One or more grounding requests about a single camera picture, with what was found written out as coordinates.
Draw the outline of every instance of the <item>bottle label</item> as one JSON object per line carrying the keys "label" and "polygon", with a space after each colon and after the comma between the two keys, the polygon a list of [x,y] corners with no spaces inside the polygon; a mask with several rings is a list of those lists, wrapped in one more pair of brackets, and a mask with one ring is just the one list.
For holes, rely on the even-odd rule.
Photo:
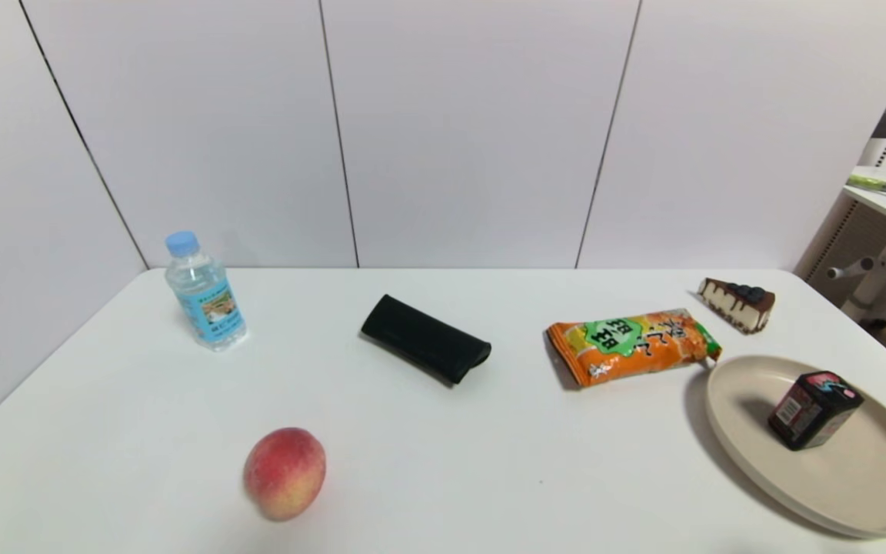
{"label": "bottle label", "polygon": [[196,295],[177,294],[183,312],[197,330],[197,336],[207,342],[218,342],[239,330],[244,319],[238,311],[231,285],[225,279]]}

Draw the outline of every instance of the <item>black box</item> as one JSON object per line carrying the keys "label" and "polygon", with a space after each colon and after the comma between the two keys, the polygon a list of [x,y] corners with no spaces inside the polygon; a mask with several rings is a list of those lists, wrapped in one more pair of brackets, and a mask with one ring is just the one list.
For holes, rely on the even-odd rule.
{"label": "black box", "polygon": [[799,376],[774,407],[768,423],[792,450],[824,444],[854,413],[864,396],[833,372]]}

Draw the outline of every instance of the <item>panel seam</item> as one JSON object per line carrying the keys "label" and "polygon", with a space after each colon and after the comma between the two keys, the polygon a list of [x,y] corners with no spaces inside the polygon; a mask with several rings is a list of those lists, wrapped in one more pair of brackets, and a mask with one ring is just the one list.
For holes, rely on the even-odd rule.
{"label": "panel seam", "polygon": [[22,15],[25,17],[25,24],[29,27],[29,32],[32,33],[32,39],[36,42],[36,48],[39,49],[39,55],[43,58],[43,64],[46,65],[46,71],[50,73],[50,78],[53,80],[53,85],[56,87],[57,94],[60,95],[60,102],[63,102],[64,109],[67,110],[67,116],[70,117],[71,123],[74,124],[74,130],[77,131],[77,136],[81,139],[81,144],[84,146],[85,152],[88,153],[88,160],[91,160],[92,167],[95,168],[95,174],[98,175],[98,179],[102,182],[102,187],[105,187],[105,193],[108,194],[108,200],[112,203],[112,207],[115,208],[115,214],[118,215],[118,220],[122,223],[122,227],[125,228],[126,234],[129,235],[130,241],[132,241],[132,245],[136,249],[136,253],[138,253],[138,259],[141,259],[145,270],[150,270],[152,267],[148,265],[148,262],[145,261],[145,256],[142,253],[142,249],[138,247],[138,242],[136,241],[135,236],[132,234],[132,230],[129,228],[128,223],[125,221],[125,216],[122,214],[121,208],[118,207],[118,202],[115,202],[115,197],[112,195],[112,190],[108,187],[108,182],[105,180],[105,176],[102,175],[102,169],[98,167],[98,162],[95,161],[95,155],[91,152],[91,147],[88,147],[88,141],[84,138],[84,133],[81,132],[81,126],[78,125],[77,119],[74,119],[74,112],[71,112],[71,106],[67,104],[67,98],[64,96],[63,90],[60,89],[60,83],[57,82],[57,76],[53,73],[53,67],[50,66],[50,60],[46,59],[46,52],[43,52],[43,45],[39,42],[39,36],[36,35],[36,29],[32,27],[32,21],[29,20],[29,13],[25,10],[25,3],[22,0],[18,0],[18,6],[22,8]]}
{"label": "panel seam", "polygon": [[337,127],[337,146],[341,150],[341,171],[344,172],[344,193],[348,197],[348,221],[351,222],[351,241],[355,245],[355,265],[361,267],[358,254],[358,233],[355,231],[355,212],[351,207],[351,186],[348,185],[348,163],[344,157],[344,138],[341,137],[341,115],[337,109],[337,92],[334,90],[334,68],[330,63],[330,45],[327,43],[327,20],[323,15],[323,0],[317,0],[320,9],[320,31],[323,32],[323,52],[327,56],[327,76],[330,78],[330,98],[334,104],[334,126]]}
{"label": "panel seam", "polygon": [[580,236],[580,249],[576,252],[576,263],[573,269],[579,269],[580,256],[583,255],[583,245],[587,241],[587,231],[590,228],[590,217],[594,213],[594,200],[597,199],[597,189],[601,185],[601,174],[604,172],[604,160],[608,155],[608,143],[611,141],[611,131],[615,128],[615,117],[618,115],[618,105],[621,102],[621,90],[625,87],[628,61],[631,59],[631,48],[634,46],[634,35],[638,30],[638,20],[641,17],[641,5],[643,0],[638,0],[638,7],[634,13],[634,24],[631,25],[631,36],[628,39],[628,47],[625,52],[625,65],[621,67],[621,77],[618,79],[618,94],[615,95],[615,105],[611,109],[611,121],[608,123],[608,136],[604,139],[604,150],[601,151],[601,164],[597,167],[597,178],[594,179],[594,191],[590,195],[590,206],[587,207],[587,221],[583,224],[583,235]]}

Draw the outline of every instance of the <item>peach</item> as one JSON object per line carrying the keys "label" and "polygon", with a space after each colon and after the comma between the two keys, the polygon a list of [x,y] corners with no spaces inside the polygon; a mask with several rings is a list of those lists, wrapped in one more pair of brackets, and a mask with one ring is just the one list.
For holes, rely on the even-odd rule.
{"label": "peach", "polygon": [[288,427],[270,432],[245,463],[245,490],[268,519],[284,522],[303,513],[327,474],[323,445],[309,432]]}

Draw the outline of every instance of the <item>white wall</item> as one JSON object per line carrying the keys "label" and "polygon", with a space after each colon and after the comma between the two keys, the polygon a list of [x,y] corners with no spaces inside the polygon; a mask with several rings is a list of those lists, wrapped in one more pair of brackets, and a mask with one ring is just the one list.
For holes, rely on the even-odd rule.
{"label": "white wall", "polygon": [[361,266],[572,267],[637,0],[324,0]]}
{"label": "white wall", "polygon": [[644,0],[581,267],[791,269],[886,106],[886,1]]}
{"label": "white wall", "polygon": [[25,0],[147,262],[354,266],[317,0]]}
{"label": "white wall", "polygon": [[143,268],[20,5],[0,0],[0,401]]}

